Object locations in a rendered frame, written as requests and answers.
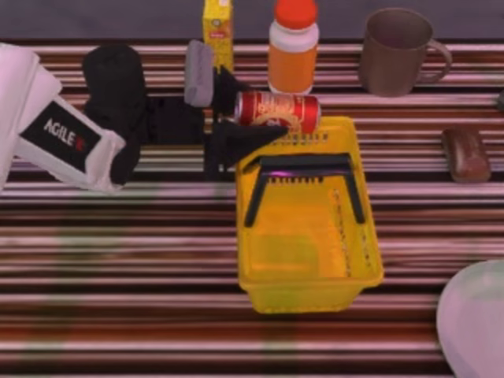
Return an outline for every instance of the red can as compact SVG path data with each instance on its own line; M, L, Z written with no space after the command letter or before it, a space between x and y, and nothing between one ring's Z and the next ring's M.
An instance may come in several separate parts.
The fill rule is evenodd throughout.
M243 126L285 126L292 132L312 133L321 120L321 106L314 96L240 92L235 122Z

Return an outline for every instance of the mug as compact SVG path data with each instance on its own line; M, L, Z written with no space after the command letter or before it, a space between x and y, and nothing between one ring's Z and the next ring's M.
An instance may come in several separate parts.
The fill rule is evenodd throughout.
M432 34L431 24L412 10L388 8L372 14L359 66L362 86L374 95L398 97L410 93L416 83L440 81L450 71L453 58ZM429 47L444 56L441 72L421 72Z

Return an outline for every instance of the yellow box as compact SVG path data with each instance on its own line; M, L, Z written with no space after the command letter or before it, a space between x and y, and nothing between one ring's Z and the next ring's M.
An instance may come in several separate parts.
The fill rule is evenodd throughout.
M308 165L315 155L345 157L347 168ZM305 171L295 171L292 158ZM384 267L350 118L322 117L313 134L289 133L245 157L236 166L236 191L239 284L258 312L339 311L381 283Z
M233 72L232 0L205 0L203 39L213 49L213 65Z

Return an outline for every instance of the black handle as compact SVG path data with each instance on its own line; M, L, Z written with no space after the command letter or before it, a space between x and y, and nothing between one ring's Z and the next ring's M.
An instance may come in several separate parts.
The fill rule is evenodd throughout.
M350 154L260 156L251 161L243 171L249 172L255 165L259 165L260 168L246 211L245 227L252 227L254 224L266 185L271 177L344 176L355 220L359 224L365 222Z

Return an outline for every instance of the white bottle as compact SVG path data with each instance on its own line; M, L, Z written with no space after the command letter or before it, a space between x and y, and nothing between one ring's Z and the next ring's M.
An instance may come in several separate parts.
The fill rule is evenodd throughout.
M269 89L307 95L313 86L319 28L314 0L277 0L269 29Z

